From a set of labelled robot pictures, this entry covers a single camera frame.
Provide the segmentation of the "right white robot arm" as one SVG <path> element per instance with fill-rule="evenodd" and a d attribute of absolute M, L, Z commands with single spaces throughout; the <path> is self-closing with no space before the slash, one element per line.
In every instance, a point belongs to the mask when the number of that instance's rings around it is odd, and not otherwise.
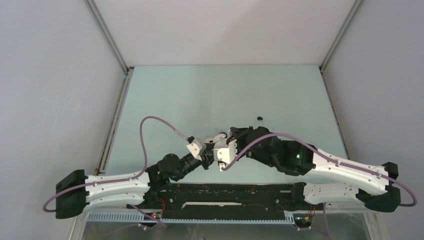
<path fill-rule="evenodd" d="M 401 204 L 400 189 L 393 186 L 398 165 L 366 165 L 337 157 L 293 136 L 280 136 L 266 127 L 231 127 L 229 144 L 236 156 L 247 157 L 289 176 L 328 178 L 334 183 L 295 183 L 291 204 L 297 209 L 328 202 L 363 203 L 377 212 L 392 213 Z"/>

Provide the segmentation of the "white earbud case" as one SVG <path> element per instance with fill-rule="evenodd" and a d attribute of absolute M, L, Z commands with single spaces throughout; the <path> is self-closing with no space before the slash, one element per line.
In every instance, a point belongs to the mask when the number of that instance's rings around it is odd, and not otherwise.
<path fill-rule="evenodd" d="M 226 143 L 227 142 L 227 134 L 226 133 L 220 133 L 212 138 L 213 143 Z"/>

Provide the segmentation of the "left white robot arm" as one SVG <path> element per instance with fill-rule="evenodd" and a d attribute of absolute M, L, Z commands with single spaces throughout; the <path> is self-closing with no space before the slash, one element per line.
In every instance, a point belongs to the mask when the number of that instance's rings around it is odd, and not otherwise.
<path fill-rule="evenodd" d="M 171 181 L 179 181 L 199 166 L 205 170 L 214 162 L 214 153 L 204 151 L 199 159 L 191 153 L 183 157 L 169 153 L 156 164 L 138 172 L 121 175 L 86 175 L 83 169 L 74 170 L 56 186 L 55 218 L 76 217 L 90 208 L 142 204 L 153 208 L 158 192 Z"/>

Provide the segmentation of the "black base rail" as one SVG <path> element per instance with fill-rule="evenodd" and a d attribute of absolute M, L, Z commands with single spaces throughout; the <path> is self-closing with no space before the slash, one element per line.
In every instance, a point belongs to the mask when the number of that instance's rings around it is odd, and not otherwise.
<path fill-rule="evenodd" d="M 301 193 L 304 183 L 224 184 L 171 183 L 144 201 L 141 210 L 158 209 L 163 219 L 200 221 L 279 221 L 286 212 L 321 211 Z"/>

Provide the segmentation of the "beige earbud case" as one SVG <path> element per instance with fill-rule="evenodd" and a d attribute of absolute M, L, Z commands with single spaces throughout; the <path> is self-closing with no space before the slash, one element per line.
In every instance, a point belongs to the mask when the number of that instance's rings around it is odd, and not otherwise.
<path fill-rule="evenodd" d="M 215 141 L 213 137 L 208 137 L 204 140 L 204 142 L 207 144 L 213 144 Z"/>

